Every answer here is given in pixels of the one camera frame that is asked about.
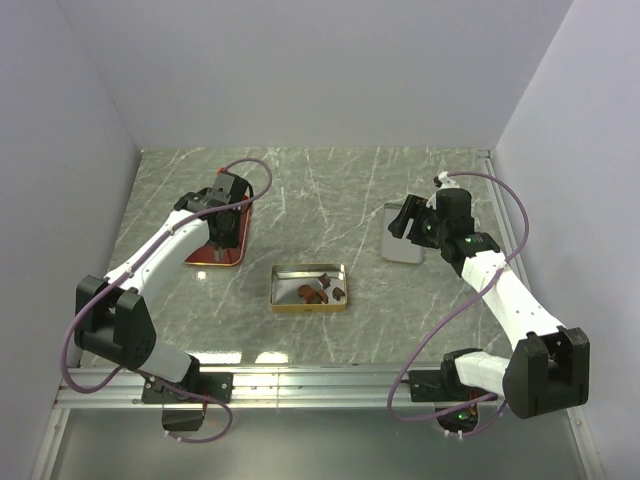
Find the round brown chocolate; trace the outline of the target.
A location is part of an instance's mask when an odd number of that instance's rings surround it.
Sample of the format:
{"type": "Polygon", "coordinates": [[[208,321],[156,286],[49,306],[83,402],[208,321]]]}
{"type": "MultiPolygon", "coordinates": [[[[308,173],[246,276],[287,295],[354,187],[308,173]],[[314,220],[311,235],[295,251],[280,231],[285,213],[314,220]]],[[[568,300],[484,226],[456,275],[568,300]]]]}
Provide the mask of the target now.
{"type": "Polygon", "coordinates": [[[327,304],[329,302],[329,297],[328,295],[322,291],[322,292],[318,292],[316,294],[316,297],[314,299],[315,303],[323,303],[323,304],[327,304]]]}

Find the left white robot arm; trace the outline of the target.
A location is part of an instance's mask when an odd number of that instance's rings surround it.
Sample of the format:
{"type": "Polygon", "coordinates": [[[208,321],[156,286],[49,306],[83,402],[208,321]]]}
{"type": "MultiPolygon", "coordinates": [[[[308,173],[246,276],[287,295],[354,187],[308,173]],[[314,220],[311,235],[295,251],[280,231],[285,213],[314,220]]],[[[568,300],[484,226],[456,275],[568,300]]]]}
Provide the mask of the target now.
{"type": "Polygon", "coordinates": [[[157,337],[149,307],[165,282],[206,244],[239,244],[241,218],[253,187],[220,172],[211,187],[184,194],[161,228],[127,261],[100,279],[86,276],[76,289],[73,342],[130,371],[165,382],[177,401],[193,400],[201,389],[200,362],[157,337]]]}

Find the grey tin lid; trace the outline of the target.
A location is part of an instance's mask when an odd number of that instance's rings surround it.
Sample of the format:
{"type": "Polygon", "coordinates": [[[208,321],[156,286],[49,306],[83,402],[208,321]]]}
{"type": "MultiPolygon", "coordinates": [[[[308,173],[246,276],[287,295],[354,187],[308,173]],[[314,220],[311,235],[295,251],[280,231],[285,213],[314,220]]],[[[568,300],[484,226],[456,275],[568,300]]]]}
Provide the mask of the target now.
{"type": "Polygon", "coordinates": [[[400,213],[401,205],[385,203],[383,207],[383,223],[380,255],[383,261],[420,265],[424,262],[423,248],[412,244],[407,239],[395,238],[389,231],[391,222],[400,213]]]}

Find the metal tongs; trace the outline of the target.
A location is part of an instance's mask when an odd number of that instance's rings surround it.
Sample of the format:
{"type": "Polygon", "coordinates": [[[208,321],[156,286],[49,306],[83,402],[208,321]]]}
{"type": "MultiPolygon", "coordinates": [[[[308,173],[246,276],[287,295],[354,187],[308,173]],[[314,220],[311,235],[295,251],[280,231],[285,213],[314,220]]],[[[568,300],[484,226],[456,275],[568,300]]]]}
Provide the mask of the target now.
{"type": "Polygon", "coordinates": [[[227,259],[227,249],[220,246],[213,248],[214,260],[216,263],[225,263],[227,259]]]}

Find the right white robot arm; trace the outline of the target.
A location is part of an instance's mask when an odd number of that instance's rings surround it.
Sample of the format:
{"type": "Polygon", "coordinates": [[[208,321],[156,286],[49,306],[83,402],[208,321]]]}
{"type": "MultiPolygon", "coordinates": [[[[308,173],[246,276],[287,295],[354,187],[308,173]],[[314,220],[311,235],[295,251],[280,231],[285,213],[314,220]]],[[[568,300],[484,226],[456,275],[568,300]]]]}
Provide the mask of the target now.
{"type": "Polygon", "coordinates": [[[474,388],[506,400],[527,419],[583,405],[589,397],[590,342],[580,328],[568,328],[534,298],[508,265],[498,243],[478,232],[471,194],[438,190],[431,199],[406,198],[388,230],[397,239],[435,249],[471,286],[506,333],[509,358],[481,349],[447,354],[440,386],[452,399],[474,388]]]}

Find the dark cube chocolate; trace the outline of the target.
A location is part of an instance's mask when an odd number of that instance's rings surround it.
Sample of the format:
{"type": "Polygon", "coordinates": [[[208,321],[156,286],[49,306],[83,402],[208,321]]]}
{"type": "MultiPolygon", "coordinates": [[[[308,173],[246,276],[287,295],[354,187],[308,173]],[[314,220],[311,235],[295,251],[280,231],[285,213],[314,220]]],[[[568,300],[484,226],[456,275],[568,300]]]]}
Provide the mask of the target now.
{"type": "Polygon", "coordinates": [[[327,289],[331,285],[331,278],[327,274],[322,274],[318,280],[323,289],[327,289]]]}

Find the dark heart chocolate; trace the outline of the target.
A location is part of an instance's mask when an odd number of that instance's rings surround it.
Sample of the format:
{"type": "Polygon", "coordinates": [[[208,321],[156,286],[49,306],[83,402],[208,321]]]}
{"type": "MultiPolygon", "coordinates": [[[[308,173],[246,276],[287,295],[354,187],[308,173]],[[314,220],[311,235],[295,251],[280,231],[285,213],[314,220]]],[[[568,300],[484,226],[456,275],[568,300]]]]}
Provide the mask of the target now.
{"type": "Polygon", "coordinates": [[[345,292],[339,287],[335,287],[332,290],[332,297],[336,301],[342,300],[345,296],[346,296],[345,292]]]}

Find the brown oval chocolate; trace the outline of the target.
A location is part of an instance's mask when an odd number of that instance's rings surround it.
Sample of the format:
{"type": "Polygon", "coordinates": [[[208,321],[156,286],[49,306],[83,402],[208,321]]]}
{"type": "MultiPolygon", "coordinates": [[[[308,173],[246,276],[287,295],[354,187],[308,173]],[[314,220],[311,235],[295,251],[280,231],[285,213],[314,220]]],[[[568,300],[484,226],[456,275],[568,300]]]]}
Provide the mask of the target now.
{"type": "Polygon", "coordinates": [[[318,303],[314,302],[314,299],[315,299],[317,293],[318,293],[318,291],[314,287],[312,287],[311,285],[308,285],[308,284],[301,285],[297,289],[298,297],[305,304],[318,304],[318,303]]]}

